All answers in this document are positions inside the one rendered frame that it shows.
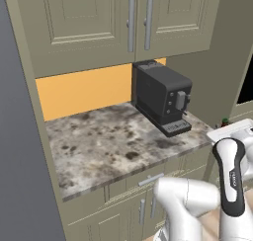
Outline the black coffee machine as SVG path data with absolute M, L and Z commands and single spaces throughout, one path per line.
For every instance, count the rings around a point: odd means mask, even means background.
M 131 102 L 167 137 L 189 131 L 183 119 L 190 103 L 192 80 L 155 60 L 132 65 Z

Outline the wide beige cupboard door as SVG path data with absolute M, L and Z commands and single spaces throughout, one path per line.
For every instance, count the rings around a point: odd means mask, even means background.
M 38 78 L 134 61 L 128 0 L 17 0 Z

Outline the narrow beige cupboard door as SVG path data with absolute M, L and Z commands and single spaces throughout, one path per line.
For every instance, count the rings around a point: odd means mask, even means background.
M 137 0 L 135 60 L 208 50 L 219 0 L 153 0 L 150 50 L 144 49 L 147 0 Z

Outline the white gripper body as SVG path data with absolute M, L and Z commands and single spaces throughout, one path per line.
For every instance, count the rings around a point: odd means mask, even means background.
M 240 130 L 248 129 L 253 127 L 253 120 L 251 119 L 244 119 L 234 123 L 231 123 L 227 126 L 223 126 L 212 130 L 207 133 L 208 139 L 212 143 L 216 143 L 217 141 L 221 140 L 225 137 L 230 137 L 233 133 L 238 132 Z

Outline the beige drawer front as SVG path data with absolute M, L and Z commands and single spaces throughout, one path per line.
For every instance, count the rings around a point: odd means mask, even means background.
M 141 170 L 138 173 L 134 173 L 132 176 L 126 178 L 126 188 L 128 190 L 134 188 L 138 185 L 139 182 L 142 182 L 153 176 L 159 175 L 163 172 L 164 172 L 164 165 L 160 164 L 146 170 Z
M 205 146 L 182 156 L 171 157 L 165 164 L 165 174 L 182 176 L 206 166 L 210 152 L 211 148 Z

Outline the beige base cupboard door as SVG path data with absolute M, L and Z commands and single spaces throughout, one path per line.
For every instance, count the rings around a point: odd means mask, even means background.
M 147 191 L 146 196 L 146 208 L 145 208 L 145 219 L 143 227 L 143 238 L 149 238 L 153 236 L 165 223 L 166 213 L 157 201 L 155 208 L 152 208 L 153 201 L 153 189 Z
M 141 199 L 146 199 L 146 192 L 70 223 L 66 241 L 142 241 L 144 222 L 139 224 Z

